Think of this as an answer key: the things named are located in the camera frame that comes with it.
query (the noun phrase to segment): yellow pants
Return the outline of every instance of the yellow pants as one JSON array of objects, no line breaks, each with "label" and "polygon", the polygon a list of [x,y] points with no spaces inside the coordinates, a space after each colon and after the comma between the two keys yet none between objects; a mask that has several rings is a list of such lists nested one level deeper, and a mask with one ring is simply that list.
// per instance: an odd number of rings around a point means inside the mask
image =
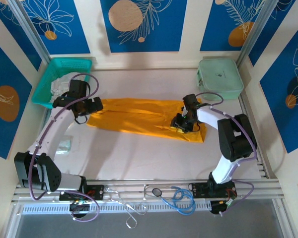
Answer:
[{"label": "yellow pants", "polygon": [[206,127],[202,123],[198,132],[183,133],[171,128],[172,119],[182,113],[182,101],[157,101],[148,99],[105,99],[104,109],[93,113],[87,125],[101,129],[151,135],[164,138],[203,142]]}]

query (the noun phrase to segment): teal basket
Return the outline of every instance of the teal basket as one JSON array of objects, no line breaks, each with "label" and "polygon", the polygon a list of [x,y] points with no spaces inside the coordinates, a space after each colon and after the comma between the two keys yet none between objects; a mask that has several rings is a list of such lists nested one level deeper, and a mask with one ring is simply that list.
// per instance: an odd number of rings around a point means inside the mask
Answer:
[{"label": "teal basket", "polygon": [[[54,58],[50,61],[45,70],[35,92],[32,96],[32,102],[52,109],[50,103],[51,84],[54,80],[71,72],[90,73],[92,61],[89,59],[72,59],[72,58]],[[85,77],[85,81],[89,81],[89,76]]]}]

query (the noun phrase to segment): white cloth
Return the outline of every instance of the white cloth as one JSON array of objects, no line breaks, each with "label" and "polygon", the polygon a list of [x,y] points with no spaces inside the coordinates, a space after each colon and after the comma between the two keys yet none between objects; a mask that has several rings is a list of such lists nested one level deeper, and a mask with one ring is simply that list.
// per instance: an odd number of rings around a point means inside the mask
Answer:
[{"label": "white cloth", "polygon": [[[51,83],[51,93],[52,93],[52,97],[50,100],[51,103],[54,102],[54,100],[57,97],[61,96],[63,93],[68,92],[69,82],[70,82],[71,78],[73,78],[77,74],[79,74],[79,73],[72,72],[72,73],[65,74],[61,78],[58,78]],[[80,75],[80,76],[76,77],[75,80],[84,81],[85,75]]]}]

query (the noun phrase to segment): white table surface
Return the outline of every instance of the white table surface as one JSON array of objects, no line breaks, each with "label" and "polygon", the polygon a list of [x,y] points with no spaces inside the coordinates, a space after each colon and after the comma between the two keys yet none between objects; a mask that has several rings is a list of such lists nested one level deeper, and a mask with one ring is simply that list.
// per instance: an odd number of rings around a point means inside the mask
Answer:
[{"label": "white table surface", "polygon": [[[97,71],[101,99],[144,98],[179,100],[198,93],[195,69]],[[94,80],[90,79],[92,90]],[[225,101],[218,109],[241,113],[238,100]],[[131,133],[106,131],[72,124],[65,135],[73,137],[71,151],[56,155],[64,173],[87,179],[207,179],[221,157],[217,130],[208,126],[204,143],[190,143]],[[243,163],[236,179],[259,179],[256,161]]]}]

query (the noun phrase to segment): white vent grille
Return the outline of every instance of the white vent grille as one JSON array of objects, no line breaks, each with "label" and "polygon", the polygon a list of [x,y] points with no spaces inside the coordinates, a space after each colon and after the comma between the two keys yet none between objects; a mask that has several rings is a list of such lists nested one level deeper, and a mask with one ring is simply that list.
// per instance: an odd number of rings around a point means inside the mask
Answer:
[{"label": "white vent grille", "polygon": [[[139,206],[139,203],[128,203],[132,208],[137,209],[139,212],[144,212],[145,209],[142,206]],[[171,212],[175,211],[171,207],[167,206],[162,202],[144,202],[142,203],[147,207],[148,212]],[[179,208],[186,208],[189,206],[189,202],[179,202],[177,203]],[[118,203],[100,203],[100,212],[101,213],[124,213],[125,206]],[[29,204],[23,207],[23,215],[34,215],[34,214],[68,214],[69,213],[69,204]],[[90,211],[96,211],[96,205],[91,204]],[[211,203],[209,201],[197,201],[196,202],[196,211],[210,211]],[[86,213],[87,209],[81,210],[81,213]]]}]

